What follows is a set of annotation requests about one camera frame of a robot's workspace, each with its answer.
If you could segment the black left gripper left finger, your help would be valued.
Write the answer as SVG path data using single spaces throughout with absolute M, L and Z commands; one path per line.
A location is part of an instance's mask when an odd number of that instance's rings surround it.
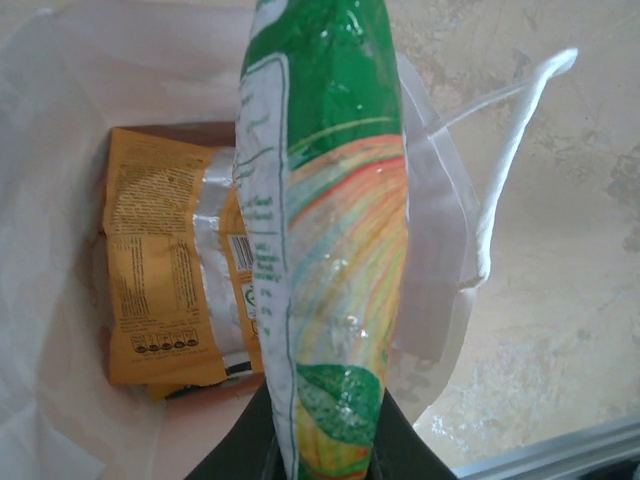
M 266 383 L 222 441 L 186 476 L 187 480 L 277 480 L 286 472 Z

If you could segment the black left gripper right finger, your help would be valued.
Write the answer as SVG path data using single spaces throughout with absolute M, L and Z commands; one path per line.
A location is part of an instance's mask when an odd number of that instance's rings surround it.
M 371 456 L 374 480 L 455 480 L 385 390 Z

